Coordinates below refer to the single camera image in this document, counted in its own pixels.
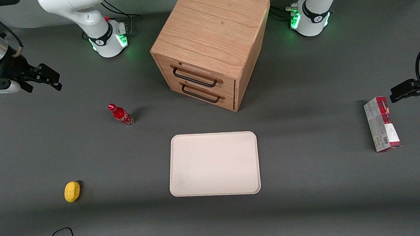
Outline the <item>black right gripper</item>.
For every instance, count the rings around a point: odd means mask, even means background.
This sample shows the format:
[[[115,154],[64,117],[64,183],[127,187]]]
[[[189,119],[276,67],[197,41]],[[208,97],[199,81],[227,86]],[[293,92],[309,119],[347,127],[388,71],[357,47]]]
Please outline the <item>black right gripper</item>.
[[[8,79],[9,85],[0,87],[0,94],[17,93],[21,90],[33,91],[29,82],[44,83],[55,90],[61,91],[62,84],[59,83],[59,73],[48,65],[41,63],[34,67],[28,64],[25,57],[17,58],[4,57],[0,60],[0,79]]]

